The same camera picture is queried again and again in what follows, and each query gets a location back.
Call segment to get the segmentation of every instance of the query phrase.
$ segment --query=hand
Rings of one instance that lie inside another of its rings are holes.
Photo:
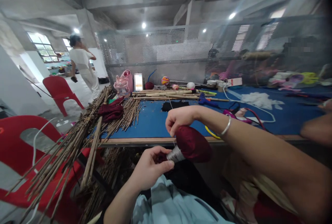
[[[166,129],[171,137],[174,137],[177,129],[182,125],[191,125],[199,117],[199,109],[202,106],[185,106],[170,110],[166,119]]]
[[[332,100],[329,99],[328,101],[326,101],[325,106],[318,106],[318,107],[327,113],[332,112]]]
[[[162,174],[174,168],[173,161],[155,163],[159,153],[168,154],[170,152],[171,150],[161,146],[145,150],[128,181],[133,187],[137,187],[138,191],[151,188]]]

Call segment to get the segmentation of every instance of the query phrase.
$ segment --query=metal mesh screen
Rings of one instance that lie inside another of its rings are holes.
[[[203,83],[242,76],[244,83],[264,83],[268,71],[316,72],[329,63],[330,32],[321,17],[285,17],[232,24],[203,24],[148,30],[97,33],[105,67],[114,82],[125,69],[146,82],[171,80]],[[270,51],[269,58],[243,60],[246,52]],[[264,71],[262,76],[257,72]]]

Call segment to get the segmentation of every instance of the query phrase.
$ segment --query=woman in white clothes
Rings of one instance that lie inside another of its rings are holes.
[[[90,88],[92,100],[94,100],[100,93],[99,82],[89,60],[96,60],[96,57],[86,48],[81,42],[81,38],[77,35],[70,36],[69,44],[73,47],[73,49],[69,51],[69,57],[72,62],[72,76],[76,78],[75,69],[77,68],[84,82]]]

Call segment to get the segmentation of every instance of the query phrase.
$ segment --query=white shirt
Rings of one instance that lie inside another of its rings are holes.
[[[76,64],[76,68],[80,71],[80,74],[93,73],[90,58],[93,55],[84,49],[71,49],[69,51],[69,58]]]

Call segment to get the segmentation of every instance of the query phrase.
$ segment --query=dark hair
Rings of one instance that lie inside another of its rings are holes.
[[[71,47],[74,47],[77,42],[81,42],[81,37],[79,37],[78,35],[71,35],[69,37],[69,45]]]

